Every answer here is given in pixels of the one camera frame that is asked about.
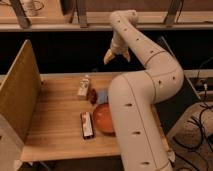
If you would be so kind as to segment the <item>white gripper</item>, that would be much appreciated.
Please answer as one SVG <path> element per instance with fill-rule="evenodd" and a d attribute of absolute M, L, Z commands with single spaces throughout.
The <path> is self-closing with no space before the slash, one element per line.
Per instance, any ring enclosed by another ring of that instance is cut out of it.
<path fill-rule="evenodd" d="M 110 49 L 107 50 L 103 59 L 104 64 L 108 64 L 109 61 L 115 57 L 115 55 L 123 55 L 128 62 L 131 60 L 128 52 L 128 46 L 117 32 L 113 33 Z"/>

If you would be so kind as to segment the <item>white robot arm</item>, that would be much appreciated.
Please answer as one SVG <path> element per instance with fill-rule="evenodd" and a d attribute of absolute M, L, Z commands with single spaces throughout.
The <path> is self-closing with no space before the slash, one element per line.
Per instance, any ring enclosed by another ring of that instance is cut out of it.
<path fill-rule="evenodd" d="M 142 71 L 115 77 L 108 88 L 109 106 L 125 171 L 172 171 L 152 105 L 176 95 L 184 74 L 169 52 L 136 29 L 134 10 L 114 11 L 109 21 L 113 55 L 131 50 Z"/>

